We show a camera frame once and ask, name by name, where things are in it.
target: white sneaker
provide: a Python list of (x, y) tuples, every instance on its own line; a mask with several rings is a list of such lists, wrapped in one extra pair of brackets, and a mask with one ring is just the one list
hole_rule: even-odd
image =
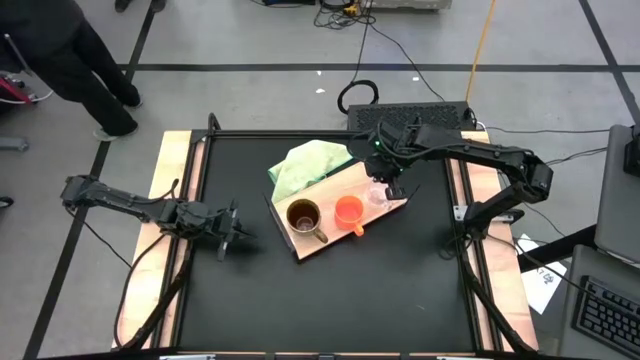
[(125, 137), (125, 136), (130, 136), (135, 134), (138, 131), (138, 127), (135, 128), (135, 130), (133, 130), (132, 132), (128, 133), (128, 134), (124, 134), (124, 135), (120, 135), (120, 136), (113, 136), (113, 135), (109, 135), (106, 132), (104, 132), (104, 130), (102, 129), (96, 129), (93, 131), (93, 136), (100, 140), (100, 141), (105, 141), (105, 142), (111, 142), (113, 140)]
[(138, 110), (142, 105), (144, 104), (144, 101), (142, 101), (142, 94), (140, 94), (140, 102), (138, 103), (138, 105), (136, 106), (129, 106), (129, 105), (124, 105), (125, 108), (127, 108), (129, 111), (136, 111)]

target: gray floor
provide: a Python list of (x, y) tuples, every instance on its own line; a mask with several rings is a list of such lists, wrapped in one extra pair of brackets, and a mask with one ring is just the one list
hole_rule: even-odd
[[(128, 63), (149, 0), (115, 14), (107, 0), (78, 1), (119, 63)], [(489, 0), (456, 0), (440, 14), (376, 14), (376, 27), (401, 42), (417, 63), (469, 64)], [(640, 3), (590, 1), (621, 64), (640, 64), (634, 46)], [(248, 0), (169, 0), (156, 15), (142, 64), (354, 63), (362, 26), (343, 31), (313, 27), (315, 9), (270, 9)], [(397, 47), (375, 33), (363, 61), (406, 63)], [(578, 1), (499, 2), (482, 54), (485, 64), (600, 64), (605, 59)], [(468, 73), (425, 72), (447, 100), (464, 98)], [(134, 84), (145, 96), (135, 113), (139, 133), (112, 144), (101, 179), (146, 194), (162, 133), (204, 128), (214, 111), (226, 129), (342, 129), (335, 100), (352, 72), (153, 72), (138, 71)], [(361, 72), (381, 88), (381, 102), (435, 101), (414, 72)], [(640, 91), (640, 74), (625, 74)], [(34, 87), (46, 88), (37, 80)], [(348, 103), (369, 101), (354, 90)], [(471, 105), (487, 126), (506, 129), (594, 129), (633, 123), (609, 73), (500, 73), (477, 75)], [(51, 281), (70, 226), (58, 199), (67, 175), (88, 173), (98, 148), (95, 123), (81, 106), (53, 96), (35, 108), (18, 109), (0, 122), (3, 135), (29, 138), (26, 153), (0, 152), (0, 189), (16, 199), (0, 213), (0, 349), (21, 357)], [(543, 159), (606, 145), (606, 135), (513, 135), (491, 131), (495, 142), (529, 147)], [(596, 219), (604, 156), (554, 168), (551, 197), (536, 208), (565, 233)], [(131, 258), (139, 224), (124, 215), (93, 209), (87, 221)], [(552, 240), (558, 235), (534, 213), (514, 226), (516, 234)], [(126, 269), (83, 231), (41, 356), (107, 351)], [(557, 307), (548, 310), (555, 314)], [(536, 320), (541, 342), (553, 340), (557, 316)]]

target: white paper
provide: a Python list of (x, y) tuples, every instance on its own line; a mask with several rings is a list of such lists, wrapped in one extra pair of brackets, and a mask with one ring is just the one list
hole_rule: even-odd
[[(531, 251), (538, 247), (538, 244), (529, 239), (525, 234), (520, 237), (518, 244), (524, 251)], [(554, 262), (547, 266), (562, 276), (567, 272), (567, 268), (559, 262)], [(542, 315), (561, 281), (562, 279), (558, 275), (546, 268), (539, 268), (522, 274), (522, 282), (527, 293), (529, 306)]]

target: cutting board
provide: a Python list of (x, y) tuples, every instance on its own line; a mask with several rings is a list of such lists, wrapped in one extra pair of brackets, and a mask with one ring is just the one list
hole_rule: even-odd
[[(385, 204), (378, 205), (375, 203), (377, 201), (369, 200), (371, 198), (370, 189), (372, 189), (372, 187), (375, 187), (378, 191), (384, 191), (385, 188), (384, 185), (373, 182), (373, 180), (367, 176), (364, 163), (359, 162), (274, 204), (276, 212), (278, 213), (278, 216), (280, 216), (280, 221), (283, 224), (284, 230), (291, 239), (291, 245), (295, 248), (298, 260), (302, 260), (307, 256), (322, 250), (351, 233), (351, 231), (348, 230), (338, 229), (335, 221), (333, 220), (335, 204), (342, 196), (357, 196), (364, 204), (364, 214), (362, 217), (364, 235), (358, 238), (358, 241), (367, 241), (366, 224), (399, 208), (400, 206), (403, 206), (407, 202), (407, 200), (404, 199), (388, 201)], [(326, 244), (322, 243), (314, 236), (301, 236), (296, 234), (289, 227), (287, 223), (287, 208), (292, 202), (298, 199), (309, 199), (315, 202), (320, 208), (320, 229), (329, 239)]]

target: wooden table frame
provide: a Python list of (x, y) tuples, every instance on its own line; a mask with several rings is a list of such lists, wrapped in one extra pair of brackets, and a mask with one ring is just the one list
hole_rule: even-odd
[[(165, 132), (149, 197), (161, 196), (171, 187), (174, 179), (186, 179), (187, 186), (183, 188), (183, 181), (180, 181), (176, 191), (189, 200), (195, 200), (200, 196), (201, 189), (198, 184), (204, 178), (205, 172), (202, 166), (206, 163), (208, 145), (203, 139), (192, 139), (196, 134), (191, 131), (168, 131)], [(486, 132), (463, 132), (463, 137), (477, 141), (489, 142)], [(462, 173), (465, 168), (461, 167), (455, 160), (450, 160), (451, 175), (454, 179), (452, 188), (455, 189), (458, 205), (466, 204), (465, 198), (465, 177)], [(498, 175), (495, 169), (487, 168), (475, 164), (467, 164), (468, 179), (467, 189), (470, 187), (471, 195), (476, 201), (485, 201), (501, 190)], [(159, 236), (159, 228), (154, 224), (143, 224), (141, 226), (138, 242), (134, 254), (134, 259), (139, 256), (155, 239)], [(503, 223), (493, 223), (489, 228), (489, 234), (499, 239), (511, 241), (511, 229), (509, 225)], [(122, 343), (128, 341), (138, 330), (139, 326), (146, 320), (149, 313), (156, 305), (159, 294), (166, 287), (168, 277), (166, 273), (171, 272), (175, 276), (187, 248), (184, 240), (171, 240), (168, 237), (162, 240), (144, 259), (142, 259), (131, 276), (127, 288), (127, 297), (118, 321), (118, 334)], [(488, 271), (491, 292), (495, 304), (502, 314), (509, 321), (511, 326), (518, 332), (522, 339), (534, 349), (538, 348), (536, 335), (531, 321), (529, 305), (527, 302), (520, 268), (518, 267), (517, 254), (514, 249), (499, 241), (484, 241), (481, 249), (484, 251), (486, 259), (486, 270)], [(475, 252), (478, 248), (469, 248), (469, 258), (476, 274), (479, 273), (484, 264), (478, 264)], [(167, 267), (168, 259), (175, 255), (172, 266)], [(168, 347), (176, 337), (176, 319), (179, 296), (176, 296), (165, 313), (162, 331), (154, 334), (153, 343), (159, 347)], [(481, 342), (485, 350), (494, 349), (492, 329), (487, 318), (487, 313), (480, 301), (476, 298), (476, 309), (481, 335)], [(151, 345), (151, 339), (147, 341), (145, 347)], [(505, 351), (510, 347), (506, 341), (502, 341)], [(369, 355), (399, 355), (399, 354), (369, 354)], [(434, 354), (411, 354), (411, 355), (434, 355)]]

